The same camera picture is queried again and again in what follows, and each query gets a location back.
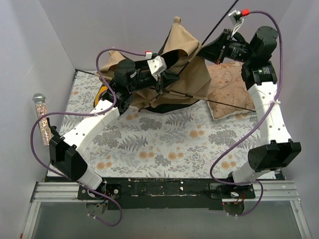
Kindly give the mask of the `beige fabric pet tent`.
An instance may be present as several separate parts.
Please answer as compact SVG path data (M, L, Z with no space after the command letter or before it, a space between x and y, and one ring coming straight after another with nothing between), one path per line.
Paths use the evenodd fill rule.
M161 56L165 60L166 69L177 73L180 79L166 87L159 95L156 95L155 89L152 88L134 92L134 99L130 106L163 114L188 107L198 100L205 100L211 77L205 60L198 57L201 49L200 42L181 25L180 17L176 16L159 52L146 51L142 54L142 60L134 62L136 68L140 69L146 66L147 60ZM108 63L102 68L97 68L100 81L108 89L110 89L110 81L114 77L117 64L124 59L130 59L119 49L113 48L109 52Z

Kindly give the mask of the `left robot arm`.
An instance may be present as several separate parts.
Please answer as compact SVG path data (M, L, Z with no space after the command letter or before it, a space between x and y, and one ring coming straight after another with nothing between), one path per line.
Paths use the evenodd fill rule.
M72 130L64 135L54 132L49 142L50 163L72 181L89 187L95 199L105 196L103 179L83 158L83 153L91 141L113 120L122 115L133 102L133 93L154 88L156 95L179 80L179 76L166 69L162 57L147 61L138 69L133 60L124 59L117 64L110 89L102 96L91 111Z

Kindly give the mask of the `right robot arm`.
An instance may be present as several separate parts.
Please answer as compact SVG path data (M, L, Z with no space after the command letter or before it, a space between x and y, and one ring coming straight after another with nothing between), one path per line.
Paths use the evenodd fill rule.
M249 150L247 162L230 173L226 184L226 194L231 198L239 197L243 185L250 185L261 176L288 166L301 152L301 144L292 140L281 112L278 100L282 87L282 76L276 75L270 60L277 44L281 42L279 30L261 26L252 40L247 42L243 36L225 29L211 43L205 45L198 56L221 63L224 58L241 62L241 76L246 90L252 97L258 118L257 125L242 139L226 150L212 164L217 163L236 148L257 129L260 130L260 146Z

